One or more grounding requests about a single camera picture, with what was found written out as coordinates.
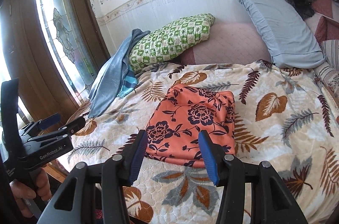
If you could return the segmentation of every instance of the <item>blue gripper pad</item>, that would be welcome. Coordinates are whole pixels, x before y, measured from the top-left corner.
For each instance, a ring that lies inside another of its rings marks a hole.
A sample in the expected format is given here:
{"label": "blue gripper pad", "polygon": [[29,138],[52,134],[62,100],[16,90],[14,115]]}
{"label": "blue gripper pad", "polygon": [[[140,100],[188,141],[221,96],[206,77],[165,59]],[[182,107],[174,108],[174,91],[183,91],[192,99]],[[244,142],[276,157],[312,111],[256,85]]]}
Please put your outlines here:
{"label": "blue gripper pad", "polygon": [[211,148],[213,148],[213,142],[206,130],[201,130],[198,136],[198,143],[201,152],[201,156],[204,159],[205,168],[209,179],[216,186],[219,183],[218,166],[214,159]]}
{"label": "blue gripper pad", "polygon": [[45,118],[44,120],[40,121],[39,129],[45,130],[48,127],[58,123],[61,120],[61,116],[58,113],[55,113],[52,116],[49,116],[48,118]]}
{"label": "blue gripper pad", "polygon": [[138,147],[134,153],[133,159],[132,159],[132,163],[130,166],[130,172],[129,172],[129,177],[128,177],[128,182],[132,185],[133,182],[138,179],[138,175],[140,172],[140,168],[141,168],[141,164],[142,161],[144,159],[144,156],[146,154],[146,148],[147,148],[147,133],[144,130],[140,130],[139,134],[142,134],[141,136],[141,140],[138,144]]}

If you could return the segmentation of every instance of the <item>metal screw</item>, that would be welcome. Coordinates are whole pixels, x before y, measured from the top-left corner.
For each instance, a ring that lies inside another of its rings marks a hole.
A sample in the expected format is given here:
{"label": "metal screw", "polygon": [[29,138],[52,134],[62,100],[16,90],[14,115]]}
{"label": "metal screw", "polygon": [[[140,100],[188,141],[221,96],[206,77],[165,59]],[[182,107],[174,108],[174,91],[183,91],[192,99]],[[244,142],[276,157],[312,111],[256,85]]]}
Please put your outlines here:
{"label": "metal screw", "polygon": [[261,164],[264,168],[269,168],[271,166],[271,163],[269,161],[262,161]]}
{"label": "metal screw", "polygon": [[75,165],[75,167],[77,168],[77,169],[82,169],[82,168],[84,168],[86,166],[86,164],[84,163],[84,162],[79,162],[79,163],[77,163],[76,165]]}
{"label": "metal screw", "polygon": [[122,159],[122,155],[121,154],[115,154],[112,157],[113,161],[120,161]]}
{"label": "metal screw", "polygon": [[231,154],[226,154],[224,158],[226,161],[232,161],[234,159],[234,156]]}

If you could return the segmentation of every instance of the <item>leaf-patterned blanket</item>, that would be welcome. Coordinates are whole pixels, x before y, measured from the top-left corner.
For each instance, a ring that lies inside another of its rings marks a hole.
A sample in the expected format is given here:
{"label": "leaf-patterned blanket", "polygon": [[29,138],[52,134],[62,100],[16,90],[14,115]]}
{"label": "leaf-patterned blanket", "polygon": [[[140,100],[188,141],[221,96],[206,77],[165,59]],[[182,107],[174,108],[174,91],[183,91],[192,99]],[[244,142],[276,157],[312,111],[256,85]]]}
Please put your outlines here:
{"label": "leaf-patterned blanket", "polygon": [[[189,65],[158,63],[143,69],[138,87],[116,98],[72,137],[74,150],[59,161],[71,170],[79,161],[97,164],[121,152],[144,129],[174,84],[235,99],[235,151],[243,162],[268,160],[296,198],[309,223],[327,218],[339,201],[338,106],[313,70],[281,70],[265,61]],[[70,120],[86,116],[89,103]],[[145,158],[133,187],[125,188],[128,211],[147,223],[215,223],[222,188],[205,169]],[[246,185],[244,224],[250,222]]]}

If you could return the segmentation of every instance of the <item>blue pillowcase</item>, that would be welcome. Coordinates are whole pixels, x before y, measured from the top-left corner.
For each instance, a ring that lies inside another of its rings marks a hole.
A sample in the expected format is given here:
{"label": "blue pillowcase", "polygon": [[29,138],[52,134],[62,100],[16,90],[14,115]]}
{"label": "blue pillowcase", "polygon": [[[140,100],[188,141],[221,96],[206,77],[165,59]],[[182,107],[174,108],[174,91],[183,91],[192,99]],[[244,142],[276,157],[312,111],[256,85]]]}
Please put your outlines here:
{"label": "blue pillowcase", "polygon": [[278,68],[310,69],[325,57],[295,9],[285,0],[238,0],[249,13]]}

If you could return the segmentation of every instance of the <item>orange folded fabric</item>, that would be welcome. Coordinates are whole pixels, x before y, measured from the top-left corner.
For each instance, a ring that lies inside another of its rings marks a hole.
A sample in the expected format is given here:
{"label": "orange folded fabric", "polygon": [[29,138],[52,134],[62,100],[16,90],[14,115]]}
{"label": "orange folded fabric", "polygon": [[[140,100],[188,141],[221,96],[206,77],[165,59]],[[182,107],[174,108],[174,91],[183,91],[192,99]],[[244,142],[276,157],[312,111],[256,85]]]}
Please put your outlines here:
{"label": "orange folded fabric", "polygon": [[147,124],[146,157],[203,168],[198,145],[202,130],[225,153],[234,155],[234,109],[230,91],[210,92],[185,84],[172,86]]}

